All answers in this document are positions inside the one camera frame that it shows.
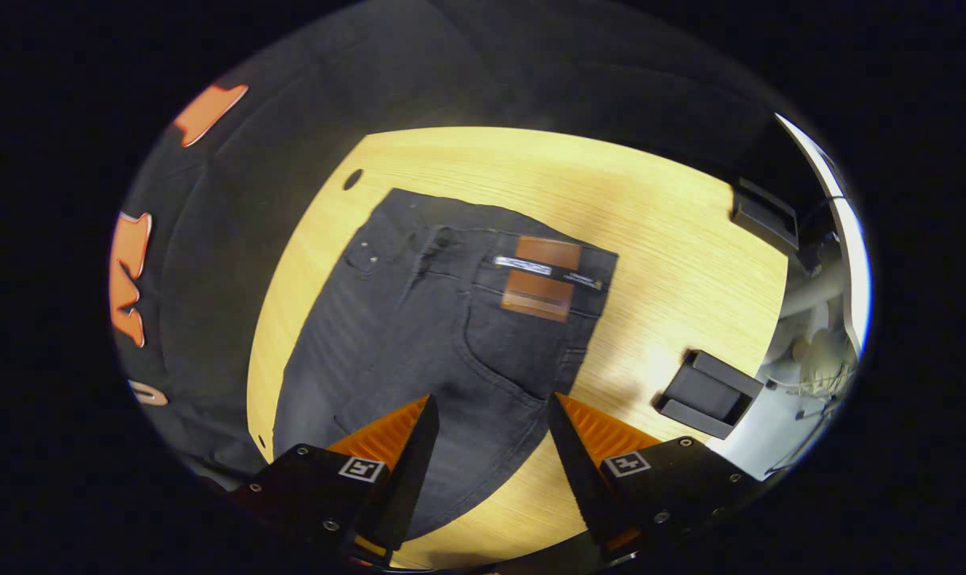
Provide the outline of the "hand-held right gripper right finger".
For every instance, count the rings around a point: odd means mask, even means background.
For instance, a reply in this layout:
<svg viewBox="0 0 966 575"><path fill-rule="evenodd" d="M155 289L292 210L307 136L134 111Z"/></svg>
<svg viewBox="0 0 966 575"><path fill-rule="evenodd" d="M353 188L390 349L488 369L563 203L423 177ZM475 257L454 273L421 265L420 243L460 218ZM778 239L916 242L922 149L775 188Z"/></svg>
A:
<svg viewBox="0 0 966 575"><path fill-rule="evenodd" d="M659 440L562 393L551 396L547 417L603 560L684 545L767 491L766 482L690 436Z"/></svg>

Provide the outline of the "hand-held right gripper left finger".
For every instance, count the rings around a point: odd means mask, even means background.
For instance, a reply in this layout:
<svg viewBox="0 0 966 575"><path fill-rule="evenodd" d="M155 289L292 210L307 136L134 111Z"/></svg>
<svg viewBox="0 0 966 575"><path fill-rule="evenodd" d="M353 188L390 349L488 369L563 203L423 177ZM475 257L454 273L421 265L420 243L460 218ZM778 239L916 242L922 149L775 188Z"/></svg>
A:
<svg viewBox="0 0 966 575"><path fill-rule="evenodd" d="M307 550L316 570L387 570L407 539L438 433L438 404L425 395L332 446L294 445L227 499Z"/></svg>

